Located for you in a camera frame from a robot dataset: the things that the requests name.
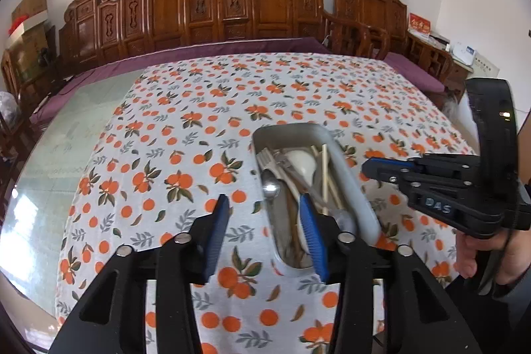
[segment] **person's sleeve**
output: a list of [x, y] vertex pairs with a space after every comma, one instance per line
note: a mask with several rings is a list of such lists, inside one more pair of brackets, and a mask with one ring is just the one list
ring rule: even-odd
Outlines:
[[507, 304], [509, 322], [514, 328], [531, 303], [531, 267], [516, 282], [498, 286], [493, 298]]

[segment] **screw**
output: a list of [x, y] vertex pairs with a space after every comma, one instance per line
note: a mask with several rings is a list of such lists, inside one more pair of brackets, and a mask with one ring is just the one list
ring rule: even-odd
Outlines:
[[352, 233], [348, 231], [342, 231], [338, 234], [337, 239], [341, 243], [352, 243], [354, 240], [356, 240], [356, 236], [354, 236]]
[[400, 245], [397, 248], [397, 251], [403, 257], [410, 257], [411, 255], [413, 255], [413, 250], [409, 245]]
[[119, 257], [126, 257], [127, 255], [129, 255], [133, 251], [134, 251], [134, 249], [131, 246], [129, 246], [129, 245], [121, 245], [116, 250], [116, 255], [118, 255]]
[[178, 235], [175, 236], [175, 243], [179, 243], [179, 244], [185, 244], [185, 243], [188, 243], [190, 240], [192, 240], [192, 236], [189, 235], [188, 233], [179, 233]]

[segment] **purple cushion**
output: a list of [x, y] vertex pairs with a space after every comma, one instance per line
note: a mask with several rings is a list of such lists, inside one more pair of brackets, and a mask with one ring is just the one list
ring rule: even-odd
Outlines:
[[415, 65], [405, 56], [389, 52], [383, 61], [392, 67], [396, 72], [402, 74], [422, 92], [444, 92], [443, 83], [439, 82], [439, 80], [437, 80], [435, 77], [429, 75], [421, 67]]
[[100, 82], [109, 77], [119, 76], [127, 72], [137, 71], [161, 63], [228, 54], [267, 52], [330, 54], [330, 51], [324, 45], [311, 37], [236, 40], [224, 43], [178, 47], [148, 53], [142, 56], [108, 63], [107, 65], [79, 74], [68, 82], [57, 95], [50, 98], [37, 113], [31, 116], [30, 120], [31, 123], [39, 126], [49, 124], [78, 88], [87, 84]]

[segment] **human hand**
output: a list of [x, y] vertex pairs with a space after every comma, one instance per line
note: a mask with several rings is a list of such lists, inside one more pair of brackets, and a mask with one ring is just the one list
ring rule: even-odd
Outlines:
[[[480, 250], [501, 250], [509, 231], [503, 229], [488, 240], [479, 240], [457, 232], [456, 270], [464, 278], [476, 274], [476, 253]], [[531, 265], [531, 231], [515, 230], [505, 250], [505, 256], [495, 278], [499, 285], [507, 285], [518, 280]]]

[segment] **orange-patterned tablecloth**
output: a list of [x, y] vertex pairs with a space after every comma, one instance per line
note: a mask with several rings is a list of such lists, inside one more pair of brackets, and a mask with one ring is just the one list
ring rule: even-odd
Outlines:
[[[410, 82], [381, 61], [338, 55], [217, 56], [147, 68], [102, 132], [70, 209], [60, 256], [62, 321], [114, 250], [154, 248], [225, 193], [234, 213], [216, 275], [192, 287], [203, 352], [323, 354], [336, 286], [290, 278], [273, 266], [251, 134], [258, 127], [318, 122], [344, 149], [382, 225], [379, 247], [410, 244], [444, 284], [456, 276], [450, 227], [409, 209], [390, 184], [360, 173], [370, 156], [469, 153], [459, 132]], [[155, 350], [153, 284], [146, 339]], [[376, 290], [376, 305], [381, 292]], [[375, 330], [383, 312], [378, 308]]]

